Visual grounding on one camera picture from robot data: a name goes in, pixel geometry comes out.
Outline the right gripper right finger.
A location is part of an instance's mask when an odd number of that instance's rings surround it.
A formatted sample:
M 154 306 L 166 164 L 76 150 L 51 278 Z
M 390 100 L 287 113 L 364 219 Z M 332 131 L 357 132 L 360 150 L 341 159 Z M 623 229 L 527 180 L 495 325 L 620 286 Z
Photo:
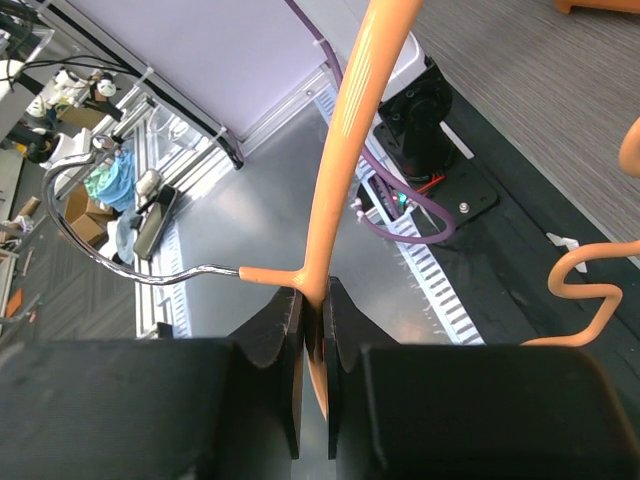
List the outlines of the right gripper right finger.
M 339 478 L 638 477 L 638 439 L 587 354 L 401 344 L 337 278 L 322 313 L 328 454 Z

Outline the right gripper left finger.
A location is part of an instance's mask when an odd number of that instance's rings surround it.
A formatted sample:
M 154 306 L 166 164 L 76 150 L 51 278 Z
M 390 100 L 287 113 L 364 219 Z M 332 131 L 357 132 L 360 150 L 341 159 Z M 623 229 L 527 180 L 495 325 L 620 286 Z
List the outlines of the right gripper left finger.
M 5 479 L 287 479 L 304 300 L 223 338 L 18 343 L 1 354 Z

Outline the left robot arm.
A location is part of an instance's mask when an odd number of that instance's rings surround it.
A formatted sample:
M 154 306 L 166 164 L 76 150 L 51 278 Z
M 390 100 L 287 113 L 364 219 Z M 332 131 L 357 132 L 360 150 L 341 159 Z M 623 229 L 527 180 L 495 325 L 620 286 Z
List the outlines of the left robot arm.
M 409 35 L 356 167 L 351 207 L 388 240 L 432 245 L 493 208 L 499 195 L 446 124 L 453 92 Z

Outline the peach wooden-look hanger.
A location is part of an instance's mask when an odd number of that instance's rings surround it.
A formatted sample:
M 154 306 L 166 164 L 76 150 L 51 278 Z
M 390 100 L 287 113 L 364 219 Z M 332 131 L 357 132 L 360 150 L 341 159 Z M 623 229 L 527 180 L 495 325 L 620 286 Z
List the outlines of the peach wooden-look hanger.
M 56 177 L 64 170 L 62 167 L 49 170 L 43 181 L 43 202 L 48 214 L 78 249 L 122 277 L 159 286 L 203 274 L 238 277 L 246 282 L 297 289 L 313 310 L 318 311 L 326 297 L 330 260 L 351 178 L 392 69 L 421 6 L 419 1 L 373 1 L 368 6 L 329 125 L 312 202 L 304 264 L 300 269 L 286 271 L 205 264 L 170 276 L 144 276 L 121 269 L 95 254 L 58 212 L 51 192 Z M 561 298 L 600 298 L 603 302 L 584 330 L 572 335 L 533 339 L 531 345 L 582 347 L 593 342 L 621 303 L 622 290 L 612 284 L 568 284 L 565 281 L 568 272 L 583 261 L 628 258 L 638 253 L 639 243 L 632 241 L 583 245 L 565 254 L 550 273 L 549 290 Z

